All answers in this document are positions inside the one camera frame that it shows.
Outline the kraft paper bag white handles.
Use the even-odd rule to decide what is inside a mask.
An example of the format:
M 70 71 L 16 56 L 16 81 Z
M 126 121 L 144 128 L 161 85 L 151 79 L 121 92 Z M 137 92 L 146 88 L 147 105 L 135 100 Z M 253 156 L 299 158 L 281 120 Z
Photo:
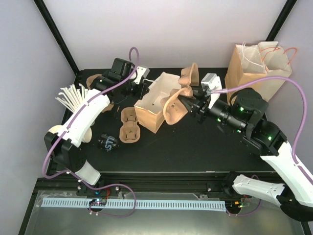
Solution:
M 149 92 L 134 105 L 139 124 L 154 134 L 157 133 L 164 122 L 164 103 L 175 92 L 190 84 L 188 76 L 180 77 L 163 72 L 149 86 Z

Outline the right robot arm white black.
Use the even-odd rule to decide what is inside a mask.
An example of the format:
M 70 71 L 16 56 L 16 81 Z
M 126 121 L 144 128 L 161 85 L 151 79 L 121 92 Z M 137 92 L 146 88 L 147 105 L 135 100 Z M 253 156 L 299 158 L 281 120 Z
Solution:
M 202 123 L 214 118 L 218 127 L 237 131 L 241 143 L 269 164 L 283 179 L 275 184 L 247 177 L 238 172 L 227 175 L 222 185 L 225 196 L 250 195 L 277 205 L 290 218 L 300 222 L 313 220 L 313 175 L 292 153 L 286 135 L 264 118 L 268 103 L 252 88 L 236 92 L 229 105 L 210 95 L 195 98 L 179 95 L 179 101 Z

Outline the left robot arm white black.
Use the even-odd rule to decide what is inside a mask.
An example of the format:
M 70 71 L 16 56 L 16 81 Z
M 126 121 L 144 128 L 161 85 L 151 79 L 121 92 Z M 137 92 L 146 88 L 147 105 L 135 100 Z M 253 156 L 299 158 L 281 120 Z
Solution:
M 110 70 L 90 76 L 86 80 L 88 91 L 77 110 L 56 132 L 48 131 L 44 137 L 48 153 L 43 175 L 48 161 L 52 160 L 64 167 L 64 173 L 72 173 L 86 182 L 93 195 L 102 194 L 105 183 L 99 180 L 100 172 L 87 161 L 80 145 L 99 114 L 111 105 L 111 99 L 118 95 L 142 99 L 149 92 L 147 84 L 142 81 L 149 72 L 147 67 L 116 58 Z

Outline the brown pulp cup carrier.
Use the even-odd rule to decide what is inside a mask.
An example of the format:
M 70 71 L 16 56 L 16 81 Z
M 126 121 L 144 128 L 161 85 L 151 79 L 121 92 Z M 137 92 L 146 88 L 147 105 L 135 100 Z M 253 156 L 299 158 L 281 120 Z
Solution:
M 200 84 L 199 68 L 196 63 L 181 70 L 178 79 L 180 89 L 172 89 L 170 95 L 161 100 L 163 106 L 163 116 L 168 125 L 174 125 L 179 122 L 187 113 L 187 108 L 179 100 L 179 95 L 183 98 L 193 97 L 193 87 Z
M 140 127 L 134 107 L 127 107 L 121 111 L 123 125 L 119 131 L 119 139 L 123 143 L 135 143 L 140 139 Z

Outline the black printed coffee cup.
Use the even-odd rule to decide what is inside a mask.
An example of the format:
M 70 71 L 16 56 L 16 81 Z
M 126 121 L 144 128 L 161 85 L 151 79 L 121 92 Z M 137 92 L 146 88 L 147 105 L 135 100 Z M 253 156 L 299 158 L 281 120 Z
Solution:
M 120 141 L 106 133 L 102 133 L 97 141 L 98 148 L 105 150 L 107 152 L 113 151 L 118 148 L 120 145 Z

